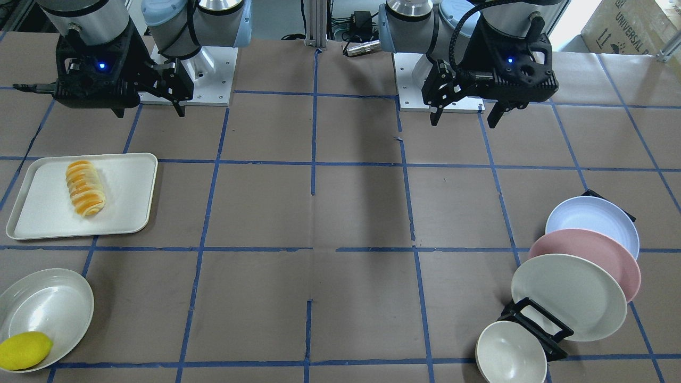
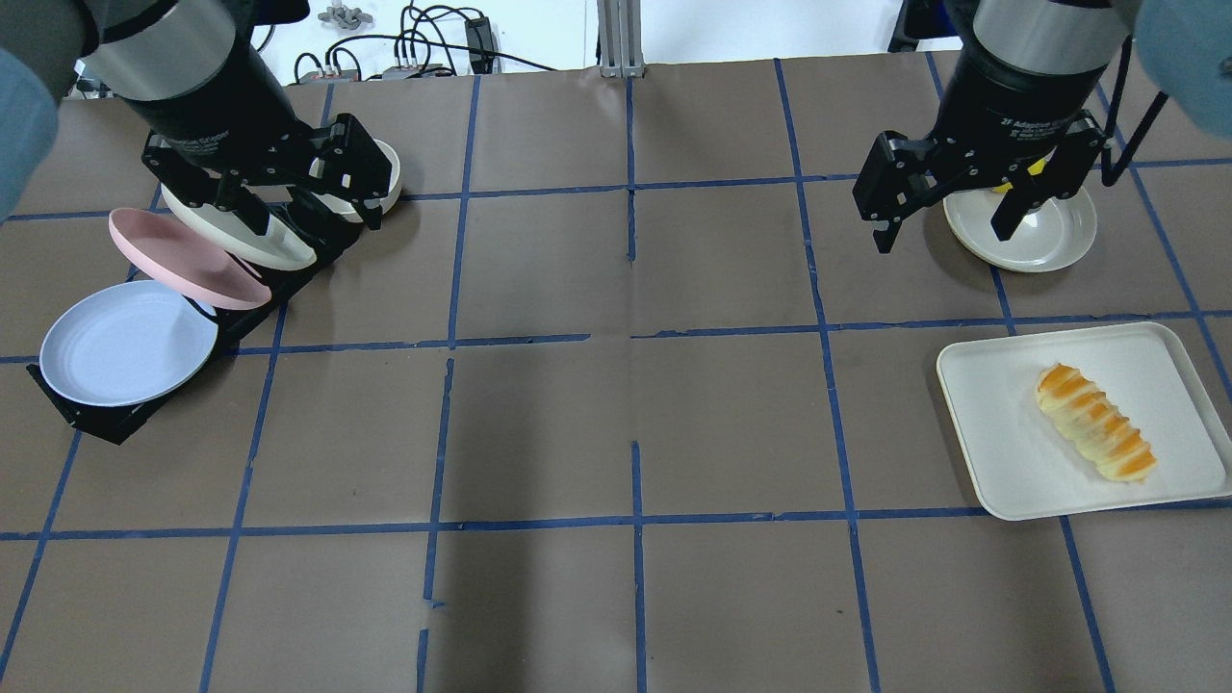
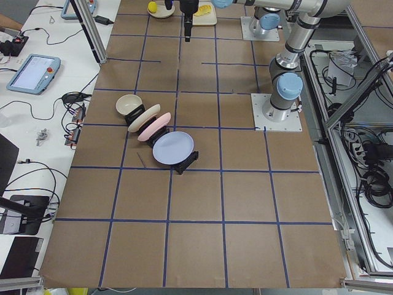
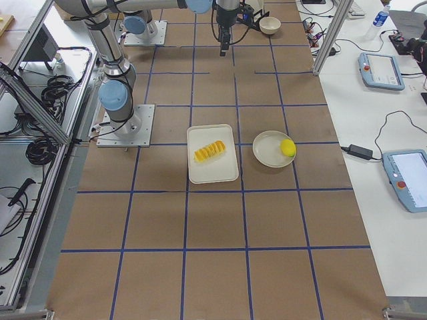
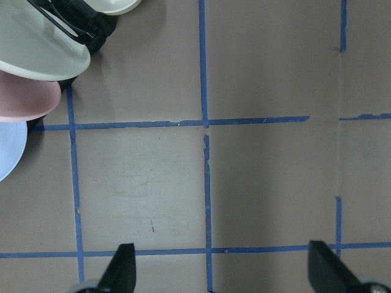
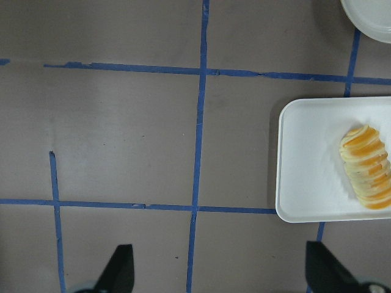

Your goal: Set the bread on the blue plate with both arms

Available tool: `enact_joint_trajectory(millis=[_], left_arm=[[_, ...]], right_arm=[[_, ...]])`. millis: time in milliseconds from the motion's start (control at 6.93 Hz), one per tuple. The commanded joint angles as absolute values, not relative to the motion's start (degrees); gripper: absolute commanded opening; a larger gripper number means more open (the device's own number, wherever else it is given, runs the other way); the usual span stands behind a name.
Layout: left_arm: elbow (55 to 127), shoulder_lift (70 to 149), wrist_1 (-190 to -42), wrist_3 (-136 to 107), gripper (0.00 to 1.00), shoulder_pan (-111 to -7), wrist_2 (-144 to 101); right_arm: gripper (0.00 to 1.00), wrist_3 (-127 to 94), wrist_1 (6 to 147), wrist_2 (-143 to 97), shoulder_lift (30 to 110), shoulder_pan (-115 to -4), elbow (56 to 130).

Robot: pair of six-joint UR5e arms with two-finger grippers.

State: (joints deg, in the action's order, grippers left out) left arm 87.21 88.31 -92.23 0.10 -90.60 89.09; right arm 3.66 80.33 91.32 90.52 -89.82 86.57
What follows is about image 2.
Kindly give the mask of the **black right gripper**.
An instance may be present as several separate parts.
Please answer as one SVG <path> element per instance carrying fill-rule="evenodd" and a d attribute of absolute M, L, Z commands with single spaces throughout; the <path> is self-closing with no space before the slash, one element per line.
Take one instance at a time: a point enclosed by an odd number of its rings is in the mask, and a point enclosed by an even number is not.
<path fill-rule="evenodd" d="M 1000 242 L 1044 202 L 1078 194 L 1106 141 L 1084 106 L 1101 74 L 1100 67 L 1055 75 L 958 58 L 930 131 L 918 141 L 880 133 L 862 163 L 851 194 L 876 249 L 888 254 L 903 219 L 940 201 L 938 187 L 954 194 L 1011 182 L 991 216 Z"/>

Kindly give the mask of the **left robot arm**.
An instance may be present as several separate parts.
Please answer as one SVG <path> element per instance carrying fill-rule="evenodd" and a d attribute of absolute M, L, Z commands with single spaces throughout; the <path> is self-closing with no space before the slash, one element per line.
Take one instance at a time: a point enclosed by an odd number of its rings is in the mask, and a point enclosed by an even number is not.
<path fill-rule="evenodd" d="M 148 123 L 142 160 L 181 203 L 264 234 L 269 210 L 253 189 L 286 186 L 317 215 L 330 194 L 381 227 L 392 166 L 373 137 L 354 115 L 317 129 L 296 118 L 221 1 L 5 1 L 4 217 L 53 148 L 78 64 Z"/>

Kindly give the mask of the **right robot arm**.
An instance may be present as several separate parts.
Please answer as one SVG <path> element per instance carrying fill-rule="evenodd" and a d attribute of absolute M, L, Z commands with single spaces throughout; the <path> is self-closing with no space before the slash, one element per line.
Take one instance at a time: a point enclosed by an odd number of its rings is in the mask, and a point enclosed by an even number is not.
<path fill-rule="evenodd" d="M 1117 182 L 1169 101 L 1230 137 L 1227 1 L 951 1 L 949 12 L 963 48 L 936 123 L 922 141 L 880 133 L 853 187 L 881 253 L 917 211 L 1004 184 L 989 224 L 1010 240 L 1044 202 L 1078 194 L 1095 164 L 1105 185 Z M 1120 107 L 1096 125 L 1084 105 L 1111 62 L 1125 73 L 1131 59 L 1158 92 L 1112 162 Z"/>

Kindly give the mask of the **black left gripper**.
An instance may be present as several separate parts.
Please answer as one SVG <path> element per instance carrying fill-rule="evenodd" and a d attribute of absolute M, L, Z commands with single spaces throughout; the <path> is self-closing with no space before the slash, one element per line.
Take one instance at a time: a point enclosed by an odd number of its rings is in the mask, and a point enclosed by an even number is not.
<path fill-rule="evenodd" d="M 255 186 L 320 194 L 334 215 L 382 227 L 395 200 L 395 162 L 356 115 L 313 128 L 281 91 L 197 91 L 140 104 L 150 128 L 142 162 L 190 207 L 205 203 L 269 236 Z"/>

